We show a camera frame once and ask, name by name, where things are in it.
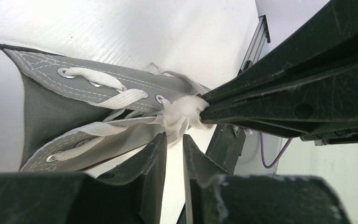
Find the wire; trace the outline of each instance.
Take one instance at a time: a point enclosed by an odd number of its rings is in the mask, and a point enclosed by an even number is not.
[[[267,165],[265,162],[265,158],[264,158],[264,142],[263,142],[263,133],[260,132],[260,149],[262,151],[262,162],[263,162],[263,166],[267,169],[275,166],[275,164],[279,161],[279,159],[281,158],[281,156],[283,155],[283,153],[285,152],[285,150],[289,147],[289,144],[291,143],[293,139],[288,139],[287,142],[285,143],[285,145],[283,146],[282,150],[279,152],[279,154],[276,156],[276,158],[274,159],[274,161],[270,164]]]

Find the shoelace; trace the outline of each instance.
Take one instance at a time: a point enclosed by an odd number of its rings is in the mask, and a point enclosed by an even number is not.
[[[207,91],[197,82],[191,80],[186,75],[159,68],[155,63],[152,65],[158,70],[158,74],[168,74],[174,77],[181,78],[187,81],[194,89],[200,94],[205,94]],[[88,102],[91,105],[112,109],[112,113],[102,122],[93,122],[91,124],[73,129],[68,134],[75,132],[83,132],[89,135],[97,136],[82,146],[59,152],[55,154],[54,160],[65,161],[75,158],[99,144],[104,140],[106,136],[119,134],[127,130],[127,126],[113,126],[110,122],[114,118],[118,117],[125,111],[125,107],[137,102],[138,100],[147,97],[147,93],[138,89],[127,89],[119,80],[110,76],[104,72],[86,69],[86,68],[70,68],[62,71],[62,76],[66,78],[74,78],[75,76],[82,76],[90,81],[94,86],[108,86],[118,91],[119,94],[111,97],[110,99],[101,102],[94,103]],[[159,102],[164,109],[160,112],[153,113],[156,118],[149,124],[161,124],[165,132],[167,133],[167,140],[170,143],[170,147],[177,144],[189,127],[198,129],[210,129],[212,126],[204,125],[200,121],[200,112],[205,110],[209,106],[208,102],[197,96],[184,96],[174,101],[172,104],[165,98],[160,98]],[[133,118],[142,112],[134,111],[128,114],[124,119]]]

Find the screw hole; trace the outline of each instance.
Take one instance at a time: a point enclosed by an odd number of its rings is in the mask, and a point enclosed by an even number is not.
[[[314,114],[314,108],[311,104],[300,104],[294,109],[294,116],[298,119],[308,119]]]
[[[336,134],[336,136],[338,136],[338,137],[341,137],[344,135],[344,132],[342,130],[340,130],[340,131],[335,131],[334,134]]]
[[[116,176],[116,174],[114,174],[114,173],[104,173],[104,174],[99,175],[98,179],[110,179],[115,176]]]
[[[162,100],[165,99],[163,96],[157,95],[156,100],[158,103],[163,104]]]

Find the black plastic jaw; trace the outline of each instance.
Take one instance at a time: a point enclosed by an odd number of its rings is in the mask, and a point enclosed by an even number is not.
[[[187,224],[349,224],[319,177],[228,173],[183,139]]]
[[[158,224],[166,136],[96,179],[82,172],[0,174],[0,223]]]

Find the metal eyelet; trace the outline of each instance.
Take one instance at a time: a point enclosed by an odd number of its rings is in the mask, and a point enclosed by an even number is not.
[[[143,93],[145,96],[143,97],[143,98],[146,98],[146,97],[148,97],[149,95],[147,95],[147,92],[145,92],[145,91],[143,91],[143,90],[141,90],[140,91],[141,93]]]
[[[62,152],[62,151],[55,151],[52,154],[48,155],[48,157],[46,158],[46,162],[54,162],[54,161],[56,161],[57,159],[54,158],[54,156],[59,154],[60,152]]]
[[[59,68],[58,71],[57,71],[57,73],[58,73],[60,76],[64,77],[64,78],[75,78],[75,76],[68,76],[68,75],[66,75],[65,72],[66,72],[67,70],[68,70],[67,68]]]
[[[101,84],[98,84],[98,83],[95,83],[95,82],[92,82],[92,81],[89,81],[89,83],[95,87],[101,87],[102,85]]]
[[[90,139],[84,139],[82,141],[80,141],[79,143],[76,144],[75,148],[78,148],[80,146],[85,145],[86,143],[88,143],[90,141]]]
[[[124,92],[124,91],[127,91],[127,88],[125,87],[125,86],[122,86],[121,87],[123,90],[116,90],[117,92],[119,92],[119,93],[122,93],[122,92]]]
[[[158,103],[163,104],[162,100],[165,99],[163,96],[156,95],[156,100]]]

